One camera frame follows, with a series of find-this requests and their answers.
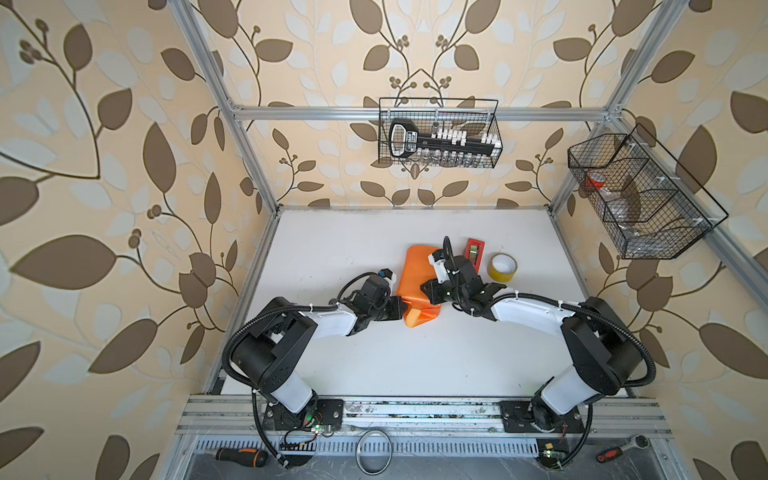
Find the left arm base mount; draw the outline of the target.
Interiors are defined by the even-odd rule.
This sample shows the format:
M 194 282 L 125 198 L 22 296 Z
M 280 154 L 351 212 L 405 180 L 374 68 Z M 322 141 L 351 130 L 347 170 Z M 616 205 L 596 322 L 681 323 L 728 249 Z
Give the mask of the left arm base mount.
M 267 405 L 263 422 L 269 430 L 305 430 L 325 435 L 341 428 L 344 406 L 340 398 L 311 399 L 299 413 L 290 412 L 282 404 Z

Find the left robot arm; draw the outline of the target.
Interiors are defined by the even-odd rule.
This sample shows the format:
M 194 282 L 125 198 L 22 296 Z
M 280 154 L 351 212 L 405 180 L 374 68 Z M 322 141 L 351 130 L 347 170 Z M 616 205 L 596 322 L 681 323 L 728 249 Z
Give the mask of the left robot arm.
M 227 340 L 221 364 L 228 377 L 307 423 L 317 410 L 317 394 L 295 369 L 310 342 L 353 336 L 372 323 L 405 315 L 406 303 L 393 293 L 397 276 L 391 270 L 365 272 L 346 286 L 359 280 L 359 289 L 341 289 L 325 306 L 272 299 Z

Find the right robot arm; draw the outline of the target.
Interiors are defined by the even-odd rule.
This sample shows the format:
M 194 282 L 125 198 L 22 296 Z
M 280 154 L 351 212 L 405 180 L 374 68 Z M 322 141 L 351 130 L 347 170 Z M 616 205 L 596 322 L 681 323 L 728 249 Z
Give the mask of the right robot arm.
M 421 290 L 430 303 L 451 303 L 472 317 L 519 324 L 564 340 L 571 365 L 536 391 L 518 416 L 522 421 L 552 431 L 580 405 L 655 380 L 649 349 L 602 300 L 567 303 L 519 291 L 503 294 L 502 284 L 484 282 L 468 259 L 445 248 L 428 261 L 436 277 Z

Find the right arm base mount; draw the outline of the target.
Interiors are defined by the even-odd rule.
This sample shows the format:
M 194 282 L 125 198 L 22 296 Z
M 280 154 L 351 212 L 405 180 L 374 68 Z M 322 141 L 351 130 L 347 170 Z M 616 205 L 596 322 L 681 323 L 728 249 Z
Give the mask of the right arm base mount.
M 546 404 L 530 400 L 504 400 L 498 405 L 505 433 L 581 434 L 585 431 L 577 408 L 560 415 Z

